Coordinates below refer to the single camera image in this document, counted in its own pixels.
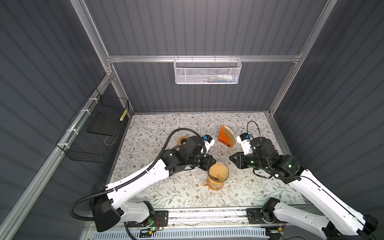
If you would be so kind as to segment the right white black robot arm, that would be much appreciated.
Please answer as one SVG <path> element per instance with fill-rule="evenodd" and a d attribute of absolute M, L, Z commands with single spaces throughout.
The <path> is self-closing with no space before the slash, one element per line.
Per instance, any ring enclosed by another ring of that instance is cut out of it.
<path fill-rule="evenodd" d="M 321 215 L 305 212 L 269 198 L 262 206 L 259 217 L 267 224 L 277 222 L 293 224 L 323 240 L 372 240 L 378 220 L 354 210 L 329 189 L 291 155 L 280 155 L 271 140 L 252 138 L 245 133 L 236 138 L 242 152 L 230 156 L 238 169 L 264 171 L 269 179 L 275 178 L 298 191 L 308 199 Z"/>

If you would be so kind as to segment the wooden dripper ring stand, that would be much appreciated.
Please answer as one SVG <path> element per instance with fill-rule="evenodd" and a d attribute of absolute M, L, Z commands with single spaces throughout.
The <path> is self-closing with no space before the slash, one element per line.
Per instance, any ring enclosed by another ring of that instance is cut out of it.
<path fill-rule="evenodd" d="M 217 187 L 222 187 L 224 184 L 225 184 L 226 181 L 223 181 L 223 182 L 217 182 L 217 181 L 214 181 L 212 179 L 208 179 L 208 184 L 210 186 L 217 186 Z"/>

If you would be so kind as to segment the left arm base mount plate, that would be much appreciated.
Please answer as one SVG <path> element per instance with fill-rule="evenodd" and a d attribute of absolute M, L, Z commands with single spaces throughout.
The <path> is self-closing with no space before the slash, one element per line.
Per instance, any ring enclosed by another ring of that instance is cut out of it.
<path fill-rule="evenodd" d="M 168 225 L 169 211 L 155 210 L 142 223 L 127 222 L 129 228 L 166 227 Z"/>

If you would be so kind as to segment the orange glass carafe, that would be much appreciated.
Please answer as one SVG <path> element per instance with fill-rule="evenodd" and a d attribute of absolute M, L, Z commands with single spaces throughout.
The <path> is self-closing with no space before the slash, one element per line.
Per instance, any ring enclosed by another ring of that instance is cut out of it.
<path fill-rule="evenodd" d="M 225 185 L 224 182 L 221 182 L 221 183 L 211 182 L 210 179 L 207 179 L 206 182 L 203 183 L 204 187 L 209 187 L 210 189 L 212 189 L 214 191 L 218 191 L 218 190 L 222 189 L 224 187 L 224 185 Z"/>

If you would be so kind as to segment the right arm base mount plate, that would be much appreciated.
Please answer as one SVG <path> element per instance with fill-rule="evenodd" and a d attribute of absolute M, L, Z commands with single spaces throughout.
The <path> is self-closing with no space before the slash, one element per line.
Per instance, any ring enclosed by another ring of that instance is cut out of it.
<path fill-rule="evenodd" d="M 247 208 L 246 215 L 250 224 L 286 224 L 278 220 L 273 213 L 262 208 Z"/>

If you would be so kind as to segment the brown paper coffee filters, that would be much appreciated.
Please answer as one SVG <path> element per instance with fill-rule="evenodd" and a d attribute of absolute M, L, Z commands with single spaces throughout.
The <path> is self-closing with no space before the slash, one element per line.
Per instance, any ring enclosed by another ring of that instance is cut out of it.
<path fill-rule="evenodd" d="M 234 132 L 230 128 L 227 128 L 227 136 L 230 139 L 231 145 L 234 146 L 237 143 L 237 141 L 236 141 Z"/>

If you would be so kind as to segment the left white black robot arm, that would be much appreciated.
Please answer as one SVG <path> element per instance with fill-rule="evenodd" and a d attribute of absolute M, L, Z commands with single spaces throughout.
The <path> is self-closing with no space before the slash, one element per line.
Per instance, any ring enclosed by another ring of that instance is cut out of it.
<path fill-rule="evenodd" d="M 93 222 L 98 232 L 104 232 L 118 223 L 136 222 L 142 226 L 149 226 L 156 217 L 156 212 L 149 201 L 133 203 L 129 200 L 148 186 L 185 171 L 187 168 L 200 168 L 207 171 L 216 163 L 208 154 L 208 150 L 215 144 L 210 135 L 187 138 L 183 145 L 165 150 L 154 166 L 148 170 L 141 169 L 128 177 L 104 185 L 93 186 L 92 194 L 109 191 L 108 194 L 92 198 L 90 207 Z"/>

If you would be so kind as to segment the orange coffee filter box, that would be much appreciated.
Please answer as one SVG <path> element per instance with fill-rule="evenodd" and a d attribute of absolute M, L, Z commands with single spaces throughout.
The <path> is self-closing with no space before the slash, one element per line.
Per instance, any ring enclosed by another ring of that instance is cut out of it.
<path fill-rule="evenodd" d="M 219 133 L 219 142 L 226 145 L 229 148 L 233 148 L 234 146 L 231 145 L 230 139 L 227 136 L 227 126 L 223 126 Z"/>

